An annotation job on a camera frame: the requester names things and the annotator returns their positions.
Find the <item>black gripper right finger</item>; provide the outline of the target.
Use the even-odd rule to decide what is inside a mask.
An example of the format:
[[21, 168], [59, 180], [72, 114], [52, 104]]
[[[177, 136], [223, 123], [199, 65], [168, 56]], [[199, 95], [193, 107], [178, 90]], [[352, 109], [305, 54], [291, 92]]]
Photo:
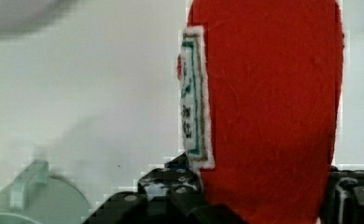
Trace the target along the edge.
[[331, 167], [320, 221], [322, 224], [364, 224], [364, 170]]

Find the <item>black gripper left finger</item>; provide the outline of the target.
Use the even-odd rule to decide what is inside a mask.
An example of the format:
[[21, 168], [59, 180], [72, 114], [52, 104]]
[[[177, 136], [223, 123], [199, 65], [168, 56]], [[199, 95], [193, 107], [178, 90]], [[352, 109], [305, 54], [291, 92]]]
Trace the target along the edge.
[[181, 154], [111, 196], [82, 224], [245, 224], [228, 206], [205, 199], [200, 178]]

